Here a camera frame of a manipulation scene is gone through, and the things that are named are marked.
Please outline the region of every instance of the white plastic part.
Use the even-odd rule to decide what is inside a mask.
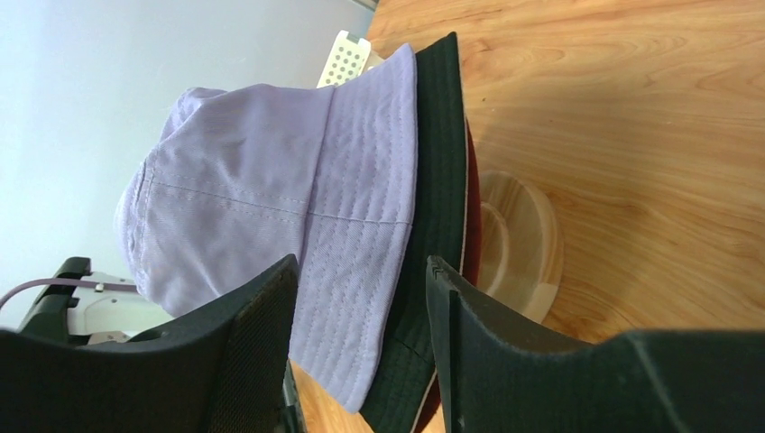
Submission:
[[[158,305],[144,299],[137,292],[104,290],[104,282],[131,284],[132,281],[114,277],[102,272],[83,280],[99,281],[101,291],[81,288],[75,289],[73,296],[79,298],[77,306],[67,313],[69,333],[74,336],[102,334],[117,336],[121,331],[134,336],[146,329],[156,327],[172,320]]]
[[[372,51],[372,44],[343,30],[337,34],[317,88],[339,86],[383,63]]]

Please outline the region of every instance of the seam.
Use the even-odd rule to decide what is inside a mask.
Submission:
[[[150,155],[152,159],[156,158],[156,153],[153,155]],[[146,284],[146,282],[149,280],[148,275],[146,275],[146,266],[143,265],[143,257],[146,254],[146,219],[149,215],[149,197],[152,194],[154,187],[154,161],[152,161],[152,176],[149,178],[149,185],[146,187],[146,196],[145,200],[143,201],[143,217],[141,218],[141,251],[138,254],[138,270],[141,273],[141,279],[143,280],[143,284]]]
[[[195,194],[201,194],[201,195],[204,195],[204,196],[221,198],[221,199],[226,200],[226,201],[233,201],[235,203],[239,203],[240,205],[247,205],[247,206],[251,206],[251,207],[262,207],[264,209],[277,210],[279,212],[286,212],[288,214],[295,214],[295,215],[299,215],[301,217],[306,215],[304,212],[296,212],[294,210],[282,209],[282,208],[279,208],[279,207],[271,207],[271,206],[259,205],[259,204],[256,204],[256,203],[250,203],[249,201],[242,201],[242,200],[237,200],[235,198],[221,196],[219,194],[214,194],[212,192],[205,192],[205,191],[199,191],[199,190],[196,190],[196,189],[191,189],[191,188],[186,188],[186,187],[179,187],[177,185],[171,185],[171,184],[164,183],[164,182],[156,182],[156,183],[157,183],[157,185],[162,185],[163,187],[172,188],[172,189],[180,189],[180,190],[183,190],[183,191],[193,192]]]
[[[403,342],[403,341],[402,341],[400,338],[398,338],[397,336],[393,336],[393,339],[394,339],[394,340],[396,340],[396,342],[397,342],[398,344],[400,344],[400,345],[403,345],[403,346],[404,346],[404,347],[406,347],[407,349],[411,350],[411,352],[412,352],[413,354],[415,354],[415,355],[416,355],[416,356],[417,356],[417,357],[418,357],[418,358],[419,358],[419,359],[420,359],[422,362],[424,362],[424,363],[429,363],[429,360],[427,360],[427,359],[423,358],[423,357],[422,357],[422,355],[420,355],[418,351],[414,350],[414,349],[413,349],[413,348],[412,348],[410,345],[408,345],[408,344],[404,343],[404,342]]]
[[[262,192],[254,192],[254,191],[251,191],[249,189],[241,189],[241,188],[237,188],[237,187],[232,187],[231,185],[226,185],[224,183],[214,182],[212,180],[204,180],[204,179],[199,179],[199,178],[192,178],[190,176],[183,176],[183,175],[180,175],[180,174],[168,173],[166,171],[160,171],[160,173],[162,173],[165,176],[172,176],[174,178],[180,178],[180,179],[186,179],[186,180],[195,180],[197,182],[209,183],[210,185],[217,185],[218,187],[225,187],[225,188],[228,188],[228,189],[232,189],[234,191],[243,192],[245,194],[251,194],[253,196],[267,197],[267,198],[278,198],[280,200],[291,201],[293,203],[303,203],[303,204],[307,203],[304,200],[296,200],[295,198],[287,198],[287,197],[283,197],[283,196],[273,196],[273,195],[270,195],[270,194],[263,194]]]
[[[135,186],[133,194],[134,198],[131,200],[131,203],[129,203],[127,206],[130,211],[130,216],[133,218],[138,219],[138,221],[142,221],[138,213],[142,210],[141,209],[141,192],[144,190],[144,188],[148,189],[149,186],[144,186],[143,183],[146,181],[146,162],[144,161],[141,164],[141,179],[138,181],[138,185]],[[140,233],[136,233],[139,231],[139,223],[136,222],[130,229],[130,234],[127,239],[128,242],[128,264],[131,267],[131,272],[134,272],[134,269],[136,268],[135,261],[140,258],[141,253],[141,246],[138,244],[141,242],[140,239],[138,239],[138,235]],[[133,248],[130,248],[130,241],[133,241]]]
[[[349,217],[346,217],[346,216],[318,214],[316,212],[308,212],[308,215],[311,215],[311,216],[314,216],[314,217],[324,217],[324,218],[340,219],[340,220],[343,220],[343,221],[353,221],[353,222],[356,222],[356,223],[406,224],[408,226],[411,226],[411,223],[409,221],[374,221],[374,220],[370,220],[370,219],[349,218]]]
[[[181,200],[187,200],[187,201],[192,201],[194,199],[193,197],[182,197],[182,196],[176,196],[176,195],[173,195],[173,197],[174,198],[179,198]],[[289,224],[292,224],[292,225],[295,225],[295,226],[296,225],[300,225],[300,224],[303,223],[302,221],[294,221],[294,220],[291,220],[291,219],[282,219],[282,218],[277,218],[275,216],[267,216],[267,215],[263,215],[263,214],[256,214],[254,212],[247,212],[247,211],[244,211],[244,210],[234,209],[234,208],[231,208],[231,207],[223,206],[222,204],[219,204],[219,203],[216,203],[213,206],[220,207],[222,209],[229,210],[231,212],[236,212],[236,213],[246,214],[246,215],[252,215],[252,216],[255,216],[255,217],[259,217],[259,218],[275,219],[277,221],[283,221],[285,223],[289,223]]]

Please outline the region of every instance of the cap brim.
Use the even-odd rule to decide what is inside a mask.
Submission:
[[[435,374],[425,300],[429,255],[461,269],[467,140],[456,33],[417,53],[418,173],[414,222],[361,413],[376,433],[409,433]]]

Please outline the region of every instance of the white wall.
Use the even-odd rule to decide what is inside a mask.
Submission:
[[[186,88],[312,88],[350,0],[0,0],[0,292],[72,255],[128,276],[112,215]],[[16,327],[37,296],[0,311]]]

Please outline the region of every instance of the stitching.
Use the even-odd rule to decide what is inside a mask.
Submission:
[[[170,185],[170,184],[164,183],[164,182],[157,182],[157,185],[162,185],[163,187],[172,188],[172,189],[181,189],[181,190],[184,190],[184,191],[193,192],[193,193],[201,194],[201,195],[204,195],[204,196],[221,198],[223,200],[233,201],[235,203],[239,203],[239,204],[242,204],[242,205],[247,205],[247,206],[252,206],[252,207],[262,207],[264,209],[276,210],[276,211],[285,212],[285,213],[288,213],[288,214],[299,215],[301,217],[303,217],[305,215],[305,213],[303,213],[303,212],[296,212],[294,210],[281,209],[281,208],[278,208],[278,207],[270,207],[270,206],[258,205],[256,203],[250,203],[248,201],[237,200],[237,199],[234,199],[234,198],[230,198],[230,197],[226,197],[226,196],[221,196],[221,195],[218,195],[218,194],[213,194],[211,192],[198,191],[196,189],[190,189],[190,188],[185,188],[185,187],[178,187],[178,186]]]
[[[367,104],[367,107],[369,107],[368,109],[371,109],[371,105],[372,105],[372,104]],[[372,176],[372,185],[373,185],[373,186],[372,186],[372,188],[374,188],[374,185],[376,185],[376,182],[377,182],[377,175],[378,175],[379,171],[381,171],[381,170],[380,170],[380,167],[379,167],[379,166],[378,166],[378,164],[377,164],[377,162],[380,160],[379,158],[377,158],[377,155],[378,155],[378,151],[379,151],[379,149],[380,149],[380,147],[379,147],[379,145],[378,145],[378,144],[379,144],[379,142],[378,142],[377,140],[373,140],[373,146],[369,146],[369,147],[373,147],[373,149],[372,149],[372,153],[373,153],[373,159],[374,159],[374,175]],[[360,179],[360,178],[361,178],[361,173],[359,173],[359,176],[356,178],[356,190],[358,190],[358,184],[359,184],[359,179]],[[387,188],[385,188],[385,193],[384,193],[384,196],[382,197],[382,205],[383,205],[383,208],[384,208],[384,207],[385,207],[385,205],[387,204],[387,202],[386,202],[385,200],[386,200],[386,199],[387,199],[387,197],[388,197],[388,189],[390,189],[390,187],[391,187],[391,186],[390,186],[390,180],[388,180],[388,181],[389,181],[389,182],[388,182],[388,185],[386,185],[386,187],[387,187]],[[373,202],[373,199],[372,199],[372,195],[370,195],[370,197],[369,197],[369,201],[367,201],[367,202],[366,202],[366,211],[364,212],[364,217],[365,217],[365,218],[368,218],[368,217],[370,217],[370,216],[371,216],[371,213],[370,213],[370,211],[371,211],[371,209],[372,209],[372,202]]]
[[[344,131],[354,130],[355,129],[355,124],[351,123],[349,126],[350,126],[349,128],[344,128]],[[360,129],[362,131],[362,136],[364,136],[364,131],[366,130],[367,125],[361,124],[359,126],[360,126]],[[361,160],[360,161],[366,160],[367,147],[369,147],[369,146],[362,146],[362,153],[361,153]],[[348,147],[346,147],[344,149],[344,152],[345,152],[345,157],[346,158],[344,159],[344,162],[343,162],[343,173],[347,173],[348,172],[348,164],[351,161],[351,152],[348,151]],[[354,190],[352,192],[352,195],[353,195],[353,197],[358,197],[358,191],[360,189],[359,187],[361,186],[362,170],[364,168],[362,167],[362,164],[355,164],[355,167],[352,167],[352,168],[357,169],[357,172],[354,173],[355,182],[354,182]],[[344,176],[343,177],[343,182],[341,183],[341,185],[345,185],[346,184],[345,183],[345,179],[346,179],[346,177]],[[355,203],[351,203],[351,207],[350,207],[351,215],[354,214],[354,210],[355,210],[354,204]],[[369,206],[370,206],[370,204],[367,204],[366,213],[364,214],[364,219],[366,219],[369,216]],[[343,199],[342,199],[342,197],[340,199],[340,209],[343,209]]]
[[[367,126],[365,124],[362,124],[361,128],[362,128],[362,131],[364,131],[367,128]],[[345,153],[346,153],[346,158],[345,158],[345,162],[343,163],[343,173],[348,173],[347,170],[348,170],[348,164],[350,163],[350,160],[351,160],[351,152],[349,152],[348,149],[345,149]],[[365,156],[366,156],[366,152],[364,152],[362,154],[362,158],[365,159]],[[377,177],[377,159],[376,158],[374,159],[374,167],[375,167],[375,174],[373,176],[373,184],[374,184],[374,179],[376,179],[376,177]],[[357,166],[357,169],[358,169],[358,173],[355,176],[354,196],[358,195],[357,193],[358,193],[358,191],[360,189],[360,186],[361,186],[361,177],[362,177],[361,169],[362,169],[362,167],[361,167],[360,164]],[[342,209],[343,208],[343,196],[342,196],[343,189],[340,189],[340,191],[341,191],[340,192],[340,194],[341,194],[341,196],[340,196],[340,208]],[[372,205],[372,200],[370,199],[369,202],[367,203],[366,213],[365,213],[364,217],[368,217],[369,216],[369,209],[370,209],[371,205]],[[350,230],[351,223],[348,222],[347,224],[348,224],[348,230]],[[375,235],[374,240],[375,240],[375,242],[373,244],[376,244],[376,240],[377,240],[377,236],[376,235]],[[356,243],[355,243],[355,246],[354,246],[352,257],[357,257],[358,256],[360,248],[361,248],[361,236],[359,236],[356,239]],[[354,294],[356,296],[353,299],[351,299],[352,305],[353,305],[354,301],[356,301],[358,299],[358,294],[360,292],[361,292],[360,290],[355,290],[354,291]],[[369,313],[369,308],[370,308],[371,304],[372,304],[372,302],[367,302],[366,303],[366,310],[365,310],[365,314],[364,314],[365,317],[369,317],[368,313]],[[361,330],[362,341],[363,341],[363,336],[364,336],[364,334],[366,332],[367,322],[368,321],[365,320],[363,322],[363,324],[362,324],[362,330]],[[337,330],[338,329],[336,328],[335,329],[335,334],[332,336],[332,341],[336,341]],[[348,338],[346,336],[346,338],[343,339],[343,343],[340,345],[340,350],[341,350],[340,353],[341,354],[342,354],[342,350],[346,347],[346,342],[347,341],[348,341]],[[358,365],[358,357],[359,357],[359,355],[360,355],[359,353],[356,353],[355,356],[353,357],[353,360],[351,361],[350,373],[351,374],[355,374],[355,378],[354,378],[354,381],[353,381],[353,385],[351,387],[351,391],[355,388],[356,384],[359,381],[359,377],[361,376],[360,372],[356,368],[356,366]],[[332,383],[332,379],[334,377],[335,377],[334,374],[332,374],[332,376],[330,376],[329,383]],[[343,382],[340,385],[340,391],[341,391],[342,394],[344,394],[343,395],[344,396],[344,404],[347,404],[352,399],[352,395],[353,395],[353,393],[346,393],[347,392],[347,384],[348,384],[348,382]]]
[[[403,78],[401,76],[402,75],[401,73],[399,73],[397,75],[398,75],[399,79]],[[397,110],[397,113],[396,113],[396,115],[398,117],[399,125],[404,126],[405,122],[404,122],[404,119],[403,119],[404,116],[403,116],[403,112],[402,111],[404,110],[403,107],[404,107],[405,103],[403,101],[401,101],[401,95],[399,95],[399,98],[394,102],[394,104],[399,106],[399,110]],[[398,128],[397,132],[398,132],[398,140],[396,141],[396,143],[399,145],[398,151],[401,152],[401,153],[405,153],[408,150],[406,148],[406,145],[407,145],[408,142],[404,141],[404,128],[403,127]],[[388,155],[389,155],[388,156],[389,158],[392,156],[392,149],[388,152]],[[396,181],[397,181],[397,185],[396,185],[397,188],[396,189],[398,191],[403,190],[403,177],[401,175],[396,176]],[[401,216],[401,202],[403,201],[404,197],[406,197],[406,195],[399,196],[399,199],[396,202],[396,218],[399,218]]]
[[[404,143],[403,151],[406,152],[407,154],[411,154],[414,160],[411,164],[412,174],[411,174],[409,183],[407,183],[406,185],[403,185],[403,178],[400,178],[401,182],[399,184],[399,189],[406,188],[406,189],[412,189],[412,190],[415,190],[417,187],[417,171],[419,167],[419,156],[417,153],[417,149],[419,148],[419,123],[418,123],[419,115],[417,113],[417,79],[418,79],[417,71],[416,71],[417,67],[414,67],[414,69],[415,69],[414,73],[411,74],[411,82],[409,82],[409,85],[412,87],[412,92],[413,92],[412,95],[414,95],[414,97],[412,99],[407,99],[404,103],[401,104],[402,106],[405,105],[407,107],[407,112],[411,110],[412,116],[406,116],[406,118],[409,119],[408,123],[412,126],[411,138],[413,139],[413,142],[414,142],[413,150],[409,147],[406,147],[406,144],[411,143],[411,141],[405,142],[403,128],[399,129],[399,143]],[[404,119],[403,109],[399,111],[399,116],[401,118],[401,124],[404,124],[404,120],[406,119]],[[414,200],[414,194],[412,194],[411,198],[407,200],[407,205],[410,205],[410,212],[408,214],[411,217],[413,217],[413,214],[414,214],[412,210],[414,208],[414,204],[412,203],[413,200]],[[404,200],[399,199],[398,206],[396,207],[396,217],[401,216],[401,207],[403,206],[405,206]]]
[[[334,218],[334,219],[345,220],[345,221],[355,221],[355,222],[359,222],[359,223],[409,224],[408,221],[374,221],[374,220],[370,220],[370,219],[359,219],[359,218],[350,218],[350,217],[345,217],[345,216],[319,214],[317,212],[306,212],[306,213],[296,212],[294,210],[281,209],[281,208],[278,208],[278,207],[270,207],[270,206],[258,205],[258,204],[255,204],[255,203],[249,203],[247,201],[236,200],[236,199],[233,199],[233,198],[229,198],[229,197],[226,197],[226,196],[221,196],[221,195],[218,195],[218,194],[213,194],[213,193],[210,193],[210,192],[197,191],[195,189],[178,187],[178,186],[170,185],[170,184],[164,183],[164,182],[154,182],[154,183],[156,185],[162,185],[163,187],[167,187],[167,188],[181,189],[181,190],[184,190],[184,191],[193,192],[193,193],[201,194],[201,195],[204,195],[204,196],[210,196],[210,197],[215,197],[215,198],[221,198],[223,200],[233,201],[235,203],[239,203],[239,204],[242,204],[242,205],[247,205],[247,206],[251,206],[251,207],[261,207],[263,209],[275,210],[275,211],[278,211],[278,212],[284,212],[284,213],[287,213],[287,214],[293,214],[293,215],[297,215],[297,216],[300,216],[300,217],[304,217],[305,215],[312,215],[312,216],[315,216],[315,217],[322,217],[323,216],[323,217],[326,217],[326,218]],[[234,210],[235,212],[246,213],[244,211],[237,211],[235,209],[232,209],[232,210]]]
[[[128,217],[133,218],[135,221],[135,224],[132,226],[128,226],[130,233],[127,234],[126,242],[128,243],[128,264],[131,267],[131,272],[133,272],[133,269],[136,268],[136,264],[140,265],[139,263],[136,263],[135,261],[140,258],[141,254],[141,246],[140,243],[141,239],[139,239],[137,236],[140,235],[140,227],[139,222],[140,216],[138,215],[139,211],[141,210],[141,198],[142,194],[141,192],[147,192],[144,191],[144,189],[148,189],[148,185],[144,186],[143,183],[146,181],[146,162],[143,162],[141,164],[141,179],[138,181],[138,184],[135,185],[133,188],[133,194],[134,196],[131,197],[130,203],[125,204],[126,210],[130,212],[130,215]],[[133,248],[130,248],[130,242],[133,241]]]
[[[320,167],[321,167],[321,164],[322,164],[322,161],[323,161],[322,153],[327,150],[327,146],[328,145],[331,145],[327,141],[327,132],[328,132],[329,128],[331,127],[330,118],[332,118],[332,108],[333,108],[332,105],[335,102],[335,96],[336,96],[336,91],[333,90],[332,97],[329,99],[329,107],[327,108],[327,120],[326,120],[325,125],[324,125],[324,137],[323,137],[323,139],[321,141],[321,149],[319,150],[319,154],[318,154],[317,166],[316,166],[316,170],[315,170],[315,174],[314,174],[314,181],[316,180],[316,177],[318,176],[318,171],[320,170]],[[332,160],[332,163],[330,164],[330,168],[331,169],[334,169],[334,165],[335,165],[336,161],[337,160],[335,160],[335,159]],[[314,204],[314,208],[316,207],[315,205],[316,205],[316,200],[318,199],[318,193],[319,193],[319,190],[317,189],[317,185],[314,183],[313,189],[311,190],[311,200],[310,200]],[[324,196],[324,202],[322,203],[322,207],[323,208],[327,207],[327,195]],[[332,234],[333,237],[335,235],[334,234],[335,226],[336,225],[333,225],[333,234]],[[309,235],[307,233],[305,233],[305,231],[303,232],[303,239],[304,239],[303,240],[303,243],[304,243],[304,246],[303,246],[303,257],[305,257],[306,253],[308,252],[307,245],[308,245],[308,239],[309,239]],[[318,270],[321,271],[322,274],[324,274],[326,272],[326,268],[324,266],[318,268]],[[301,318],[305,317],[305,310],[307,308],[308,308],[307,306],[302,306],[300,308],[300,317]],[[315,329],[315,327],[313,327],[312,325],[314,323],[316,323],[316,315],[317,314],[318,314],[317,309],[313,309],[313,311],[311,312],[310,322],[308,322],[309,323],[309,332],[308,332],[308,334],[306,335],[306,338],[305,338],[305,345],[309,345],[310,344],[311,336],[313,335],[313,331]],[[303,347],[303,349],[304,349],[303,350],[303,355],[305,355],[306,347]],[[313,363],[316,360],[316,356],[317,355],[318,355],[318,350],[314,351],[314,355],[311,358],[310,363],[305,363],[305,366],[309,367],[310,370],[314,370]]]
[[[377,242],[378,242],[378,238],[379,238],[379,237],[380,237],[380,230],[376,230],[376,231],[374,232],[374,239],[373,239],[372,245],[377,245]],[[364,311],[364,317],[365,317],[365,318],[368,318],[368,317],[369,317],[369,310],[372,308],[372,305],[373,305],[373,304],[374,304],[374,302],[366,302],[366,310]],[[364,322],[363,322],[363,324],[362,324],[362,328],[361,328],[361,336],[362,336],[362,343],[364,343],[364,347],[363,347],[363,349],[366,349],[366,348],[367,348],[367,346],[369,345],[369,341],[368,341],[368,340],[369,340],[369,336],[367,335],[367,331],[368,331],[368,329],[369,329],[369,322],[370,322],[370,321],[371,321],[371,320],[364,320]],[[385,325],[384,325],[384,321],[383,321],[383,323],[382,323],[382,330],[381,330],[381,332],[382,332],[382,333],[384,333],[384,332],[385,332]],[[344,349],[346,348],[346,344],[345,344],[345,343],[344,343],[344,344],[343,344],[343,346],[341,347],[341,349],[340,349],[341,351],[342,351],[342,350],[344,350]],[[379,355],[380,355],[380,352],[381,352],[381,351],[382,351],[382,347],[377,347],[377,350],[375,351],[375,352],[377,353],[377,356],[376,356],[376,357],[378,358],[378,360],[379,360]],[[359,362],[360,362],[360,359],[359,359],[360,357],[361,357],[361,354],[356,354],[356,356],[354,356],[354,360],[353,360],[353,362],[351,363],[351,372],[352,372],[353,370],[355,370],[355,379],[354,379],[354,382],[353,382],[353,384],[351,385],[351,391],[350,391],[350,395],[352,395],[352,396],[355,394],[356,390],[358,389],[358,386],[359,386],[359,382],[361,381],[361,369],[360,369],[360,367],[358,366],[358,365],[359,365]],[[370,386],[372,386],[372,382],[373,382],[373,381],[374,381],[374,375],[372,376],[372,380],[370,380],[370,381],[369,381],[369,384],[370,384]]]
[[[399,140],[398,140],[398,144],[400,144],[400,143],[401,143],[401,131],[399,131]],[[388,182],[387,182],[387,185],[386,185],[387,188],[385,188],[384,195],[382,196],[382,205],[385,206],[385,207],[388,207],[388,195],[391,193],[391,189],[394,188],[393,182],[391,182],[391,176],[394,176],[393,173],[395,173],[395,170],[398,169],[398,167],[393,167],[393,165],[395,165],[395,164],[393,164],[393,145],[394,145],[394,143],[393,143],[393,140],[392,140],[391,143],[388,143],[388,145],[385,146],[387,148],[387,151],[388,151],[387,154],[385,155],[385,158],[387,158],[387,160],[391,163],[391,174],[389,174]],[[377,159],[376,158],[374,159],[374,166],[377,167]],[[401,176],[395,176],[395,178],[396,178],[395,181],[401,182]],[[385,214],[385,210],[384,210],[385,207],[380,209],[380,216]],[[396,211],[395,218],[398,218],[398,217],[399,217],[399,212]]]
[[[350,231],[350,229],[351,229],[351,226],[350,226],[350,225],[351,225],[351,224],[350,224],[350,222],[348,222],[348,230],[347,230],[347,231]],[[352,254],[352,257],[356,257],[356,255],[357,255],[357,253],[358,253],[359,245],[360,245],[360,242],[356,242],[356,244],[355,244],[355,247],[354,247],[354,253]],[[350,292],[350,293],[353,293],[353,292],[351,292],[351,291],[349,290],[349,284],[348,284],[347,280],[343,280],[343,286],[342,286],[341,288],[339,288],[339,289],[341,289],[341,290],[337,290],[337,289],[338,289],[338,288],[337,288],[337,287],[335,287],[335,289],[331,291],[331,298],[330,298],[330,299],[331,299],[331,301],[332,301],[332,303],[333,303],[333,304],[335,303],[335,302],[334,302],[334,300],[335,300],[335,295],[336,295],[336,293],[338,293],[338,292],[344,292],[345,294],[349,294],[348,292]],[[338,352],[337,350],[334,350],[334,349],[336,349],[336,338],[337,338],[337,332],[338,332],[339,328],[340,328],[340,327],[335,327],[335,332],[332,334],[332,338],[329,340],[329,341],[332,343],[332,346],[330,347],[330,353],[329,353],[328,355],[332,355],[333,353],[335,353],[335,354],[338,354],[338,355],[342,355],[342,349],[345,347],[345,345],[342,345],[342,346],[340,347],[340,350],[341,350],[341,352]],[[328,367],[329,367],[329,365],[330,365],[330,362],[329,362],[329,361],[330,361],[330,360],[329,360],[329,358],[327,357],[327,360],[325,360],[324,368],[322,368],[322,369],[321,369],[321,373],[319,374],[319,377],[323,376],[323,375],[324,375],[324,374],[327,372],[327,368],[328,368]],[[335,369],[335,371],[332,373],[332,375],[331,375],[331,376],[329,376],[329,380],[327,381],[327,387],[328,387],[328,388],[330,388],[330,387],[331,387],[331,384],[332,384],[332,382],[333,382],[333,381],[334,381],[334,379],[335,379],[335,374],[336,374],[336,373],[337,373],[337,369]]]
[[[333,224],[333,225],[332,225],[332,234],[331,234],[331,235],[330,235],[330,237],[329,237],[330,239],[332,239],[332,238],[334,238],[334,237],[335,237],[335,229],[336,229],[336,227],[337,227],[337,224]],[[326,262],[324,262],[324,261],[320,261],[320,262],[321,262],[321,263],[323,263],[323,264],[322,264],[322,265],[320,265],[320,266],[318,267],[318,270],[321,272],[321,275],[322,275],[322,277],[323,277],[323,278],[326,278],[326,277],[327,277],[327,266],[326,266]],[[330,305],[334,305],[334,302],[335,302],[335,293],[336,293],[336,292],[337,292],[337,290],[330,290],[330,294],[329,294],[329,302],[330,302]],[[317,315],[317,314],[318,314],[318,309],[313,309],[313,311],[312,311],[312,314],[311,314],[311,320],[310,320],[310,322],[309,322],[309,323],[311,323],[311,324],[312,324],[312,323],[316,323],[316,315]],[[311,336],[313,336],[313,334],[314,334],[314,332],[313,332],[313,331],[315,330],[315,328],[316,328],[316,327],[311,327],[311,328],[310,328],[309,334],[308,334],[308,336],[306,336],[306,343],[307,343],[307,344],[310,344],[310,341],[311,341]],[[324,335],[324,331],[326,330],[326,328],[327,328],[326,326],[322,327],[322,330],[321,330],[321,331],[319,331],[319,335],[320,335],[320,336],[323,336],[323,335]],[[313,353],[313,356],[311,356],[311,358],[310,358],[310,363],[309,363],[309,365],[310,365],[310,367],[311,367],[311,370],[314,370],[314,369],[315,369],[315,367],[316,367],[316,366],[314,365],[314,363],[316,362],[316,358],[317,358],[317,356],[318,356],[318,350],[314,351],[314,353]],[[317,379],[320,379],[320,378],[321,378],[320,374],[318,374],[318,373],[317,373],[316,377],[317,377]]]
[[[168,185],[164,185],[164,184],[159,183],[159,182],[157,183],[157,185],[168,186]],[[178,196],[178,195],[171,195],[171,196],[174,197],[174,198],[180,198],[180,199],[187,200],[187,201],[192,201],[194,199],[193,197],[182,197],[182,196]],[[298,224],[302,224],[302,221],[293,221],[293,220],[290,220],[290,219],[277,218],[275,216],[267,216],[267,215],[263,215],[263,214],[256,214],[254,212],[247,212],[245,210],[239,210],[239,209],[234,209],[232,207],[226,207],[226,206],[224,206],[223,204],[220,204],[220,203],[215,203],[213,206],[220,207],[220,208],[223,208],[225,210],[230,210],[232,212],[238,212],[240,214],[252,215],[254,217],[266,218],[266,219],[275,219],[277,221],[283,221],[285,223],[288,223],[288,224],[291,224],[291,225],[294,225],[294,226],[296,226]]]
[[[161,173],[163,175],[165,175],[165,176],[172,176],[174,178],[180,178],[180,179],[186,179],[186,180],[195,180],[195,181],[202,182],[202,183],[209,183],[211,185],[217,185],[218,187],[225,187],[225,188],[228,188],[228,189],[232,189],[234,191],[243,192],[245,194],[252,194],[254,196],[267,197],[267,198],[278,198],[280,200],[291,201],[293,203],[303,203],[303,204],[306,203],[306,201],[304,201],[304,200],[296,200],[294,198],[287,198],[287,197],[282,197],[282,196],[272,196],[270,194],[263,194],[262,192],[254,192],[254,191],[251,191],[251,190],[248,190],[248,189],[240,189],[240,188],[232,187],[231,185],[226,185],[224,183],[217,183],[217,182],[214,182],[212,180],[203,180],[203,179],[198,179],[198,178],[191,178],[190,176],[183,176],[183,175],[180,175],[180,174],[168,173],[168,172],[165,172],[165,171],[161,171]]]

